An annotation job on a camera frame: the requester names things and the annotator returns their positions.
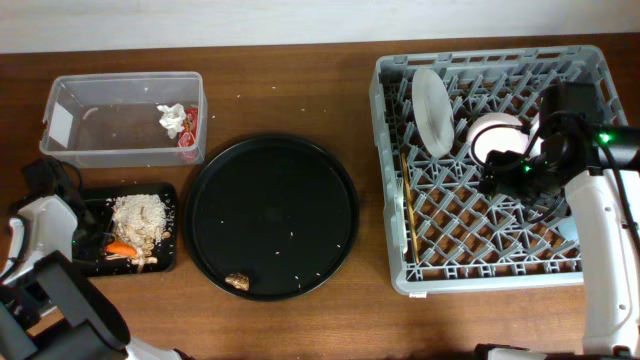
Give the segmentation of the grey plate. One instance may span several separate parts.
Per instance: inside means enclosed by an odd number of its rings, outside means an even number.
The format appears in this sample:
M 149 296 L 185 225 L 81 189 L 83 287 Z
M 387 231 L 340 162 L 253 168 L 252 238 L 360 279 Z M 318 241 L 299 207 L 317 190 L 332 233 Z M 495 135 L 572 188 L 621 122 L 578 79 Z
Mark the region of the grey plate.
M 428 68 L 415 71 L 412 106 L 426 150 L 435 159 L 447 155 L 454 142 L 453 112 L 444 82 L 435 71 Z

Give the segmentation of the red snack wrapper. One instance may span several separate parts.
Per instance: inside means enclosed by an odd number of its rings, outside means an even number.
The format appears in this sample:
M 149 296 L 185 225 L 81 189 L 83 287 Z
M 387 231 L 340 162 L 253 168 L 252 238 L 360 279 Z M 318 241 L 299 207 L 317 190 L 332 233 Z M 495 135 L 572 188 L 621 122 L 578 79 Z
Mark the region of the red snack wrapper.
M 184 130 L 179 133 L 179 140 L 177 143 L 179 147 L 190 147 L 196 142 L 199 110 L 192 107 L 187 109 L 185 113 L 186 119 L 183 122 Z

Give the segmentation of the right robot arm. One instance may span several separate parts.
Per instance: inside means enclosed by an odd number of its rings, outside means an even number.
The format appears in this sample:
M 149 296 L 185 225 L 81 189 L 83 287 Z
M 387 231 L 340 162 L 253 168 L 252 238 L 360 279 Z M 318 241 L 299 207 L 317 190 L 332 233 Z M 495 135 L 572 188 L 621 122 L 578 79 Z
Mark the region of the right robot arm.
M 606 123 L 598 87 L 562 82 L 541 93 L 538 127 L 520 127 L 538 155 L 492 150 L 481 193 L 535 206 L 555 196 L 574 219 L 586 295 L 584 359 L 639 356 L 639 131 Z

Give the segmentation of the white tissue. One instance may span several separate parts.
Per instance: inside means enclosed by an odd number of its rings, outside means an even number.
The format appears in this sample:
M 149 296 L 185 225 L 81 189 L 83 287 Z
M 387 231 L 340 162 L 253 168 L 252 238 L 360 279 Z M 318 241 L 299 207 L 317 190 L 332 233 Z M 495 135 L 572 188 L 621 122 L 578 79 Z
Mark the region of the white tissue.
M 180 132 L 185 130 L 184 123 L 187 114 L 182 104 L 173 106 L 157 105 L 157 110 L 162 113 L 159 124 L 167 130 L 170 139 L 174 139 Z

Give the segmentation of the white plastic fork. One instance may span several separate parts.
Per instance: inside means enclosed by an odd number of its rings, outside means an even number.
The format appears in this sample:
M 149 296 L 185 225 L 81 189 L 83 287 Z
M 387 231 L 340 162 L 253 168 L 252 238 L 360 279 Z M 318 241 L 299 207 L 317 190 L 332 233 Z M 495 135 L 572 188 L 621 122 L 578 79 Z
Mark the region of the white plastic fork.
M 406 237 L 406 224 L 405 224 L 405 192 L 404 192 L 404 180 L 402 177 L 396 180 L 396 197 L 395 208 L 397 212 L 397 231 L 398 231 L 398 245 L 402 253 L 405 256 L 408 252 L 407 237 Z

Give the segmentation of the blue plastic cup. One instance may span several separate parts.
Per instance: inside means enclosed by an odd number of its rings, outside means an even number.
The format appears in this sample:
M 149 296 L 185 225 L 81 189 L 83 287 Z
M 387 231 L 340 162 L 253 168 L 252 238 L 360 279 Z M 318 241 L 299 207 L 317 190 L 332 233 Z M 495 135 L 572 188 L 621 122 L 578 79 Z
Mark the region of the blue plastic cup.
M 561 218 L 555 225 L 555 229 L 564 240 L 579 244 L 577 226 L 573 216 Z

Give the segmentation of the pile of rice and shells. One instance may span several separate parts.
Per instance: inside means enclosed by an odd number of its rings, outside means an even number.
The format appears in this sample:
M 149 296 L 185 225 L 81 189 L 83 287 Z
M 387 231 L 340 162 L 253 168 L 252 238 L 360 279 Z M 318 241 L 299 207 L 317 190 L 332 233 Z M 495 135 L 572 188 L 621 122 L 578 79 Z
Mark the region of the pile of rice and shells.
M 167 203 L 156 194 L 127 195 L 115 198 L 112 210 L 113 226 L 111 240 L 107 245 L 114 241 L 127 243 L 137 250 L 137 255 L 123 257 L 105 251 L 106 259 L 124 259 L 133 265 L 138 273 L 142 272 L 146 265 L 158 265 L 159 258 L 153 251 L 171 236 L 168 230 L 171 217 Z

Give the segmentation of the small white bowl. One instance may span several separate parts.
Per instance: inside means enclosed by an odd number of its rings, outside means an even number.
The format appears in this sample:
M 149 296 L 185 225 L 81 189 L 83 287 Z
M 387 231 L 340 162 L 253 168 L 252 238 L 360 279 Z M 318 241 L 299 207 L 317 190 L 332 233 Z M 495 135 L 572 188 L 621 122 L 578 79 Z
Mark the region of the small white bowl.
M 540 127 L 540 118 L 539 114 L 536 114 L 533 120 L 530 123 L 531 129 L 529 134 L 529 145 L 531 146 L 531 150 L 529 152 L 530 157 L 538 156 L 541 153 L 541 145 L 543 140 L 540 137 L 534 137 L 535 133 L 538 131 Z

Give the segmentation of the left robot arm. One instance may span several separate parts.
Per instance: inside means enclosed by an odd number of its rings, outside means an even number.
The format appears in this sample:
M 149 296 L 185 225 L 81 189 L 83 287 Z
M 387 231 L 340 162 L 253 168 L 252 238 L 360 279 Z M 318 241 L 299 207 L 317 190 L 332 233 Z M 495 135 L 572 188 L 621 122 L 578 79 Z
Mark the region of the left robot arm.
M 114 242 L 105 208 L 88 206 L 70 164 L 44 157 L 22 170 L 31 193 L 13 204 L 1 269 L 1 354 L 6 359 L 183 359 L 130 334 L 83 269 L 104 269 Z

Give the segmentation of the orange carrot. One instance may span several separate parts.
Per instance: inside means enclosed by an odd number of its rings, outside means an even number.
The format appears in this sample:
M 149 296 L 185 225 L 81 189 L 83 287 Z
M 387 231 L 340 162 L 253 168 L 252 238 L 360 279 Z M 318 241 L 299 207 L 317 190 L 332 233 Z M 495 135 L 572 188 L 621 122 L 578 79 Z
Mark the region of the orange carrot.
M 135 257 L 137 255 L 137 250 L 133 246 L 119 241 L 108 244 L 105 247 L 105 251 L 109 254 L 123 257 Z

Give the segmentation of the wooden chopstick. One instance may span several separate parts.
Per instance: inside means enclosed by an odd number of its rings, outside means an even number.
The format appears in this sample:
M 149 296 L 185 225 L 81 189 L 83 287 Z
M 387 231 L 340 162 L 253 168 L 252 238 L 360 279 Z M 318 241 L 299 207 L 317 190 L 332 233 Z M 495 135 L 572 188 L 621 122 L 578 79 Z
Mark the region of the wooden chopstick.
M 420 255 L 419 255 L 419 246 L 418 246 L 418 238 L 416 236 L 416 225 L 414 218 L 414 208 L 413 208 L 413 197 L 411 193 L 410 186 L 410 175 L 409 175 L 409 166 L 407 161 L 407 154 L 401 153 L 401 168 L 403 175 L 403 188 L 404 188 L 404 197 L 407 205 L 407 214 L 408 214 L 408 222 L 410 227 L 410 237 L 411 237 L 411 246 L 412 246 L 412 254 L 414 258 L 414 263 L 416 265 L 420 264 Z

